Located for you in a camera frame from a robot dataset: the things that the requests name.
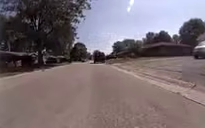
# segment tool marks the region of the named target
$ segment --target parked car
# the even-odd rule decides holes
[[[200,42],[193,50],[195,59],[205,58],[205,41]]]
[[[54,64],[54,63],[58,63],[58,58],[54,56],[50,56],[47,58],[46,64]]]

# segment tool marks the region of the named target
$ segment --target driveway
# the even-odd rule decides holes
[[[205,128],[205,107],[107,65],[0,81],[0,128]]]
[[[127,70],[148,73],[154,77],[182,80],[205,91],[205,59],[193,57],[140,58],[118,64]]]

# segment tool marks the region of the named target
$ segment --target tree trunk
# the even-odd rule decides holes
[[[37,41],[37,44],[38,44],[38,66],[43,66],[44,65],[44,61],[43,61],[43,53],[42,53],[42,50],[43,50],[43,47],[42,47],[42,42],[40,40]]]

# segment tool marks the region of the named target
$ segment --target street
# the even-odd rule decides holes
[[[108,65],[0,82],[0,128],[205,128],[205,107]]]

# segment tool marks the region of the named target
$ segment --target curb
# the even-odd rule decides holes
[[[176,85],[176,84],[173,84],[170,82],[164,82],[164,81],[160,81],[157,79],[153,79],[153,78],[145,76],[143,74],[134,73],[132,71],[126,71],[126,70],[120,69],[116,66],[111,66],[111,67],[118,70],[118,71],[126,73],[128,75],[132,75],[135,78],[146,81],[150,84],[153,84],[153,85],[158,86],[160,88],[163,88],[165,90],[168,90],[172,93],[179,94],[186,99],[189,99],[191,101],[194,101],[198,104],[205,106],[205,93],[203,93],[203,92],[193,90],[192,88],[185,88],[185,87],[182,87],[180,85]]]

